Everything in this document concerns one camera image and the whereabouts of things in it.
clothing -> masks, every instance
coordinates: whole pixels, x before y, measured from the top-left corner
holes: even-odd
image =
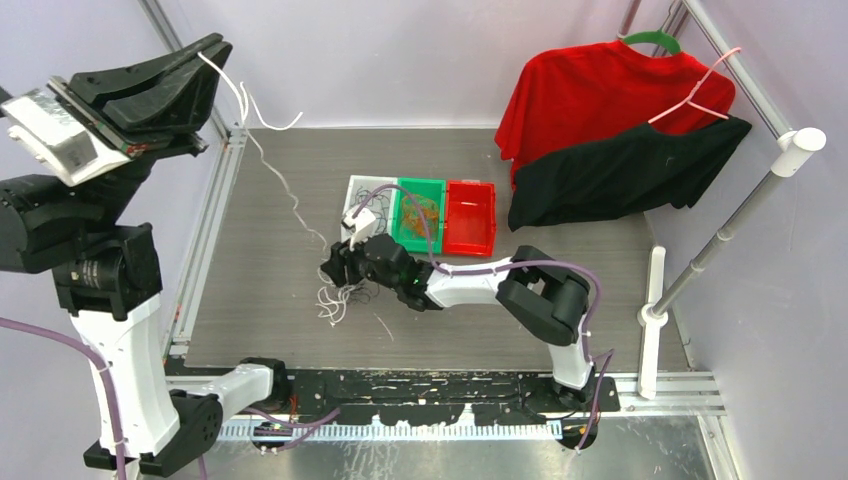
[[[509,228],[611,220],[666,203],[692,207],[750,130],[735,117],[683,135],[644,123],[545,155],[515,174]]]
[[[708,67],[686,53],[648,57],[620,41],[550,50],[530,60],[495,133],[511,175],[550,152],[617,135],[680,103]],[[725,113],[733,82],[713,72],[693,102]],[[715,116],[681,108],[658,120],[663,133],[709,125]]]

gray table surface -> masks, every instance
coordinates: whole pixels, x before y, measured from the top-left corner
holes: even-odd
[[[209,478],[334,480],[598,479],[712,480],[695,417],[601,420],[578,457],[550,441],[310,443],[260,456],[244,442],[218,442],[205,455]],[[197,479],[189,465],[175,480]]]
[[[591,325],[592,351],[616,348],[611,370],[636,371],[648,251],[643,215],[616,221],[523,228],[506,226],[509,164],[487,129],[254,131],[269,163],[300,198],[298,211],[332,243],[350,175],[477,179],[496,185],[498,233],[492,259],[530,244],[593,269],[603,282]],[[352,304],[330,326],[318,318],[322,243],[292,214],[279,179],[248,147],[229,200],[186,359],[190,366],[232,366],[247,356],[284,359],[292,368],[550,369],[545,345],[503,308],[463,305],[418,313],[383,290]],[[488,261],[441,257],[454,263]],[[378,317],[391,331],[391,336]],[[661,370],[686,370],[673,321],[663,329]]]

white string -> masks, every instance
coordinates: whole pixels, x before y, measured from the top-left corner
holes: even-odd
[[[300,117],[303,116],[303,112],[298,113],[297,116],[295,116],[294,120],[292,120],[285,127],[277,127],[277,126],[274,126],[274,125],[270,125],[262,117],[262,112],[259,110],[259,105],[256,103],[256,99],[253,98],[253,95],[250,93],[250,91],[247,89],[247,87],[245,87],[244,82],[239,82],[239,87],[236,88],[236,85],[232,81],[232,79],[230,79],[230,77],[226,73],[224,73],[224,71],[220,67],[218,67],[218,65],[213,63],[211,60],[209,60],[205,56],[203,56],[203,54],[200,53],[200,52],[198,52],[197,56],[200,57],[201,60],[206,62],[210,67],[212,67],[216,72],[218,72],[218,75],[220,75],[221,78],[224,79],[224,82],[227,84],[228,87],[230,87],[230,90],[232,90],[233,95],[236,96],[236,100],[238,101],[238,104],[239,104],[239,113],[241,115],[241,117],[240,117],[241,118],[241,125],[243,127],[246,127],[247,117],[250,114],[250,104],[251,103],[253,104],[253,109],[256,111],[256,116],[259,118],[259,121],[262,123],[262,125],[265,126],[266,128],[269,128],[271,130],[275,130],[275,131],[278,131],[278,132],[285,131],[285,130],[292,128],[298,122],[298,120],[300,120]],[[327,247],[329,247],[329,243],[327,242],[327,239],[320,232],[311,228],[306,223],[306,220],[304,220],[303,217],[300,215],[300,213],[297,211],[297,207],[298,207],[298,205],[300,205],[300,199],[292,192],[291,187],[289,186],[289,182],[286,180],[286,177],[282,173],[280,173],[279,170],[274,168],[273,165],[271,165],[270,163],[268,163],[265,160],[265,149],[262,148],[262,145],[259,143],[259,141],[257,141],[256,138],[253,136],[253,134],[250,133],[250,130],[245,128],[245,132],[247,133],[247,138],[249,138],[253,142],[253,144],[256,145],[256,148],[259,150],[259,160],[262,162],[262,164],[268,170],[270,170],[274,175],[277,176],[277,178],[283,184],[283,188],[285,188],[285,190],[286,190],[286,195],[288,195],[294,201],[294,205],[292,206],[292,213],[294,213],[294,216],[297,218],[298,222],[300,222],[300,224],[301,224],[301,226],[303,226],[304,230],[306,230],[307,232],[309,232],[313,235],[318,236],[318,238],[321,239],[321,242],[323,244],[323,246],[321,248],[321,253],[322,254],[326,253]],[[323,312],[318,313],[318,318],[328,319],[328,321],[330,322],[330,326],[335,327],[336,324],[341,322],[342,319],[344,319],[345,315],[347,314],[347,303],[348,303],[348,300],[350,299],[351,292],[356,289],[356,286],[355,285],[345,285],[345,286],[339,288],[335,293],[336,298],[334,299],[332,297],[332,295],[330,294],[330,289],[329,289],[330,286],[334,285],[333,281],[330,278],[326,277],[324,275],[324,273],[321,272],[320,268],[318,269],[318,278],[321,280],[322,283],[326,284],[326,286],[321,287],[318,290],[318,303],[316,303],[315,305],[318,306],[318,307],[321,307],[324,310]]]

wall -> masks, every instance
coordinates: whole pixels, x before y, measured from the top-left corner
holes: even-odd
[[[795,128],[828,133],[825,150],[745,225],[675,312],[698,363],[712,369],[747,478],[837,478],[848,469],[841,406],[848,341],[848,127],[838,0],[712,0],[708,9]],[[684,47],[716,55],[697,26]],[[779,150],[747,101],[733,112],[754,130],[691,211],[650,215],[669,248],[670,282],[767,171]]]
[[[303,111],[301,127],[354,127],[497,125],[527,60],[614,39],[627,2],[163,3],[183,38],[217,31],[233,43],[227,71],[271,124]],[[656,28],[667,5],[643,1],[633,31]]]
[[[20,94],[78,71],[113,68],[165,53],[137,2],[4,3],[0,30],[0,85]],[[0,120],[5,131],[8,123]],[[217,157],[160,162],[130,204],[123,222],[149,221],[162,263],[163,327],[173,309],[201,201]],[[21,147],[0,136],[0,178],[46,173]],[[0,315],[77,337],[59,309],[52,278],[0,273]],[[99,435],[99,413],[85,359],[65,347],[0,331],[0,478],[108,478],[83,466],[82,452]]]

robotic arm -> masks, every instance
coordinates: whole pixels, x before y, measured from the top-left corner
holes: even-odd
[[[115,383],[120,449],[92,366],[103,421],[84,454],[89,467],[114,470],[122,452],[142,473],[169,476],[211,448],[230,416],[290,397],[285,364],[257,358],[195,391],[169,392],[152,227],[117,225],[156,161],[206,149],[196,132],[211,114],[218,74],[197,54],[223,66],[231,50],[212,34],[126,68],[54,77],[48,90],[0,105],[9,137],[53,173],[0,181],[0,271],[52,270],[59,305]]]
[[[551,354],[555,387],[564,405],[585,409],[594,394],[594,365],[586,359],[581,325],[589,302],[589,284],[571,270],[531,266],[505,269],[524,261],[553,260],[535,247],[521,246],[509,258],[471,266],[441,264],[444,273],[429,262],[413,258],[389,234],[371,236],[376,219],[363,209],[356,218],[352,209],[342,225],[352,234],[335,243],[330,258],[321,265],[337,287],[363,279],[397,294],[398,300],[417,311],[442,310],[460,304],[502,305],[531,334],[545,342]],[[463,275],[463,271],[491,273]],[[541,293],[533,291],[543,283]]]

